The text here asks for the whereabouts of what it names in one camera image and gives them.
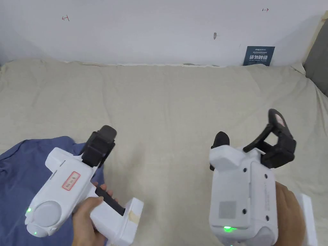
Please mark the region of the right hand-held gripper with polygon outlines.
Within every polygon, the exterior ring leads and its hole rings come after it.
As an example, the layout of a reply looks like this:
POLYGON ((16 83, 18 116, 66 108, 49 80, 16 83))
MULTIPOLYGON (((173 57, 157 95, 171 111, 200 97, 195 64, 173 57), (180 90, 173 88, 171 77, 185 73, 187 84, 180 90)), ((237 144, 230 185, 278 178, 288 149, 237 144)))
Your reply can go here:
MULTIPOLYGON (((243 150, 231 147, 226 133, 216 134, 209 154, 214 169, 209 224, 225 246, 275 246, 278 221, 272 168, 293 161, 296 144, 283 115, 276 109, 269 109, 268 124, 243 150), (265 142, 270 133, 277 137, 275 145, 265 142)), ((314 246, 316 229, 311 198, 293 193, 306 225, 302 246, 314 246)))

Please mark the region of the person's left hand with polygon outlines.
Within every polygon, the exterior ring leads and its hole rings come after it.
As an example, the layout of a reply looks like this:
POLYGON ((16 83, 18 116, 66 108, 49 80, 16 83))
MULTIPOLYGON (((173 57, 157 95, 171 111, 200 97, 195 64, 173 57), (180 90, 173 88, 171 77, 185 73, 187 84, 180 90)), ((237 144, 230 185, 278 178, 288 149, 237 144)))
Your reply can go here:
POLYGON ((106 237, 96 231, 90 218, 91 212, 103 202, 103 197, 88 197, 72 217, 73 242, 72 246, 104 246, 106 237))

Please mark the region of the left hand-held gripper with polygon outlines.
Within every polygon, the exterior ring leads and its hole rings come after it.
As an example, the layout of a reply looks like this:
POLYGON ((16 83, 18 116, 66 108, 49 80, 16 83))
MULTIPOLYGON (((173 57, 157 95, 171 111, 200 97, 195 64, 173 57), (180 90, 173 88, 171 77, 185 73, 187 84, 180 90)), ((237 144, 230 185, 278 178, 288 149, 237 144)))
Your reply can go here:
POLYGON ((107 245, 131 245, 134 241, 144 203, 132 198, 119 205, 108 193, 91 182, 96 170, 115 146, 117 131, 102 126, 94 131, 79 156, 54 148, 45 165, 52 172, 26 211, 27 231, 35 237, 53 235, 88 197, 103 197, 90 218, 103 234, 107 245))

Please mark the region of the person's right hand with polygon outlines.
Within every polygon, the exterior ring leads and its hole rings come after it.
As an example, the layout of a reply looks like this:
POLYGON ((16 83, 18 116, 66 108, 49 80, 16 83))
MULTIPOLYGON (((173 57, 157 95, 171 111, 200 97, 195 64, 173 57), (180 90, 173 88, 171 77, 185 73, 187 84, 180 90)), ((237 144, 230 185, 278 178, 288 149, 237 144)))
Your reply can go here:
POLYGON ((306 232, 302 209, 295 194, 276 182, 278 239, 275 246, 301 246, 306 232))

